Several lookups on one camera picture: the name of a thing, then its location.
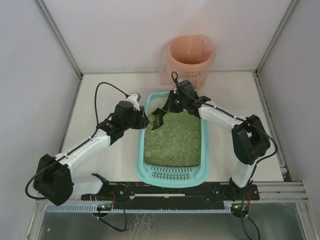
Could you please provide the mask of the black litter scoop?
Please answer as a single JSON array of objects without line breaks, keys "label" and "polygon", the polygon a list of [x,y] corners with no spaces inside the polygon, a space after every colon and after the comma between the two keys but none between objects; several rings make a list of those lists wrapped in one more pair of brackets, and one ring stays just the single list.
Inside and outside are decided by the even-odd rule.
[{"label": "black litter scoop", "polygon": [[151,113],[154,117],[152,122],[152,130],[157,130],[164,124],[164,115],[168,113],[169,107],[164,106],[163,108],[157,108],[155,111]]}]

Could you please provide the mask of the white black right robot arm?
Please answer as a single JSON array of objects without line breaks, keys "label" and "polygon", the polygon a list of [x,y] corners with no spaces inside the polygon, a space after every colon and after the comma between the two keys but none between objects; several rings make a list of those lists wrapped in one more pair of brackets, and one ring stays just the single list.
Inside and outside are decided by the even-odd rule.
[{"label": "white black right robot arm", "polygon": [[167,110],[182,111],[208,121],[228,132],[231,136],[237,164],[229,180],[229,191],[233,198],[242,195],[250,184],[257,165],[267,157],[265,154],[273,140],[265,131],[257,115],[238,116],[217,106],[209,97],[199,96],[188,80],[174,78],[175,90],[169,93]]}]

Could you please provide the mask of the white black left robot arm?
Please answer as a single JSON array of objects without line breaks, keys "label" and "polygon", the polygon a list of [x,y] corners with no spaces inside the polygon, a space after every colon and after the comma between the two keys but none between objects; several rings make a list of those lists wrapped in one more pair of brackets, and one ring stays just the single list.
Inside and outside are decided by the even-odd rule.
[{"label": "white black left robot arm", "polygon": [[85,140],[55,156],[42,156],[31,180],[33,188],[56,206],[69,198],[97,194],[103,186],[102,177],[97,174],[74,177],[76,170],[122,138],[125,131],[145,129],[148,124],[144,107],[139,105],[139,96],[130,94],[115,106],[108,118],[97,124],[95,132]]}]

